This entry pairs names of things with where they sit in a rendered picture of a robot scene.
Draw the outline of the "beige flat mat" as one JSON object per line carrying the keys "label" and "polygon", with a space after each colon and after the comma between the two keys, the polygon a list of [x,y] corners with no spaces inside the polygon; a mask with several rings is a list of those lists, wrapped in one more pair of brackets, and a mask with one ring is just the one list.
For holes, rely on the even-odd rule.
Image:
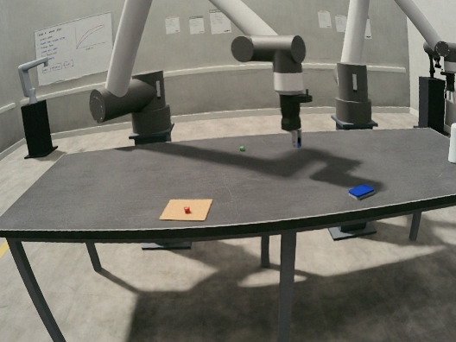
{"label": "beige flat mat", "polygon": [[[160,220],[205,221],[212,199],[171,199]],[[184,207],[190,207],[185,213]]]}

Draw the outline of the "white bottle with blue cap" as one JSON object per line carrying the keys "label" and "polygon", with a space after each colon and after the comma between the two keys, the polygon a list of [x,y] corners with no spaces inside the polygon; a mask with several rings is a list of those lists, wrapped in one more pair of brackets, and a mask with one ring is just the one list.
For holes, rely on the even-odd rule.
{"label": "white bottle with blue cap", "polygon": [[456,164],[456,123],[452,124],[451,127],[451,140],[448,160],[451,163]]}

